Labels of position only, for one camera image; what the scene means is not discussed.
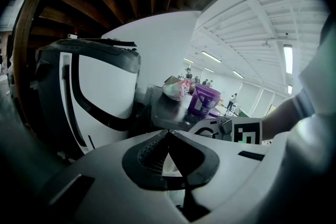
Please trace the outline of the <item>person's right forearm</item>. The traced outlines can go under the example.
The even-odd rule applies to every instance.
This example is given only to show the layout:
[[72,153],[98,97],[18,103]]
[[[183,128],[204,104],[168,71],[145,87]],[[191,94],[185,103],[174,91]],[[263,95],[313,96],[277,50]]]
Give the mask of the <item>person's right forearm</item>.
[[300,95],[287,99],[274,111],[262,118],[262,139],[271,140],[277,134],[290,131],[304,118]]

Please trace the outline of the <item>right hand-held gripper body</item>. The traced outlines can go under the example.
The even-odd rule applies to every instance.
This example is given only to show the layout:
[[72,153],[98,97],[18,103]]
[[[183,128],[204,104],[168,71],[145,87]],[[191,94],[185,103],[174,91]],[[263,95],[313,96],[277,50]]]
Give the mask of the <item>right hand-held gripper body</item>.
[[261,145],[263,136],[261,118],[221,116],[218,118],[218,128],[222,140]]

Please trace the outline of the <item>open cardboard box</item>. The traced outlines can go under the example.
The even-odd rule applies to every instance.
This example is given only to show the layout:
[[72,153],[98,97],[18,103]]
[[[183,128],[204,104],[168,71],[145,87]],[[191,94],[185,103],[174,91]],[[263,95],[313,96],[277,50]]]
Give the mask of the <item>open cardboard box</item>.
[[177,78],[175,76],[170,76],[164,81],[164,85],[174,84],[178,82],[185,82],[185,86],[184,86],[185,93],[189,95],[193,95],[195,91],[195,87],[194,87],[194,83],[192,79],[184,79],[182,77]]

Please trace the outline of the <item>white detergent drawer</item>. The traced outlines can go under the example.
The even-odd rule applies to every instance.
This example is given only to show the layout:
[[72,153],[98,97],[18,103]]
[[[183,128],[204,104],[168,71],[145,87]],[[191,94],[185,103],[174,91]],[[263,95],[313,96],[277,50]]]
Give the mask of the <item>white detergent drawer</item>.
[[177,166],[173,162],[170,154],[167,154],[162,168],[162,176],[165,177],[182,177],[182,174],[178,170]]

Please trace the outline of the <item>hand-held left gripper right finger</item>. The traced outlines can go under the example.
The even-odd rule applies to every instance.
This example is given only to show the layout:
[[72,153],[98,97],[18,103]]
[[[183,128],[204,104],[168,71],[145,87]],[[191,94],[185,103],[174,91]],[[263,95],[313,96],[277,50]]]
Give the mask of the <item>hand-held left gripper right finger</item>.
[[169,224],[259,224],[270,180],[262,175],[270,145],[234,143],[168,132],[168,149],[182,174],[182,209]]

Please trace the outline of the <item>purple powder container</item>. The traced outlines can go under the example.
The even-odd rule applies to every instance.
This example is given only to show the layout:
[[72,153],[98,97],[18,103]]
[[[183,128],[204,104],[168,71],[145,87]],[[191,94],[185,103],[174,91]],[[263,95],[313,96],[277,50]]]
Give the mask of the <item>purple powder container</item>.
[[210,110],[216,107],[220,101],[221,93],[213,88],[197,84],[195,86],[188,110],[197,116],[206,117]]

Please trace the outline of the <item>long ceiling light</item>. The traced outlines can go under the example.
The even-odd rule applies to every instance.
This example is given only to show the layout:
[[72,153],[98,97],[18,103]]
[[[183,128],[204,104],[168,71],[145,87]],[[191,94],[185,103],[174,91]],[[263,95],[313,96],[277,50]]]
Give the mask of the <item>long ceiling light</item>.
[[284,50],[284,56],[285,56],[286,73],[292,74],[292,71],[293,71],[292,45],[284,45],[283,50]]
[[202,51],[202,54],[205,55],[205,56],[207,56],[207,57],[209,57],[209,58],[211,58],[212,60],[215,60],[216,62],[219,62],[219,63],[222,62],[220,59],[218,59],[218,58],[216,58],[216,57],[214,57],[214,56],[208,54],[208,53],[205,52],[205,51]]

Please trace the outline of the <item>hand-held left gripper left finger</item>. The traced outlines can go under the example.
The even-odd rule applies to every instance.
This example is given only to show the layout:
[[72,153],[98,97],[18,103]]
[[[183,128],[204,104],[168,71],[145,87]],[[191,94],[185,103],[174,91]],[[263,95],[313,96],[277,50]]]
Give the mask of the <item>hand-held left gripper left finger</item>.
[[135,184],[122,167],[125,152],[157,135],[139,135],[97,148],[61,170],[38,200],[43,224],[190,224],[165,191]]

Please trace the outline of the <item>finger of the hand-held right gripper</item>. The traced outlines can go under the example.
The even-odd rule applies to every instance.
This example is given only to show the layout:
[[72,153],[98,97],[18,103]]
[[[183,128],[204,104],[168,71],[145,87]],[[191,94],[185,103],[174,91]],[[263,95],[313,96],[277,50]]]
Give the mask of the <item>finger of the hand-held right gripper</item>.
[[219,127],[222,121],[223,118],[203,119],[196,123],[188,132],[203,137],[222,140],[223,134]]

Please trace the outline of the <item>white and black appliance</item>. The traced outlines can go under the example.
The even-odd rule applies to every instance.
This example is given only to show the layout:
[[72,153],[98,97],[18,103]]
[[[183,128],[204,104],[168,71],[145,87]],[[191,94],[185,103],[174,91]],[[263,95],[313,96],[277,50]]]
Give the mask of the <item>white and black appliance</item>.
[[36,51],[50,141],[73,159],[129,137],[141,57],[133,42],[61,39]]

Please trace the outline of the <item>floral detergent refill pouch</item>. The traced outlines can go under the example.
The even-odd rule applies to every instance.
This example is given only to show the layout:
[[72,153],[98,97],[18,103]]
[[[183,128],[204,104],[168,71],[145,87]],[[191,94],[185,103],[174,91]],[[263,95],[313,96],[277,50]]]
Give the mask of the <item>floral detergent refill pouch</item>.
[[174,101],[182,101],[187,93],[184,90],[185,82],[178,82],[169,85],[163,85],[163,93]]

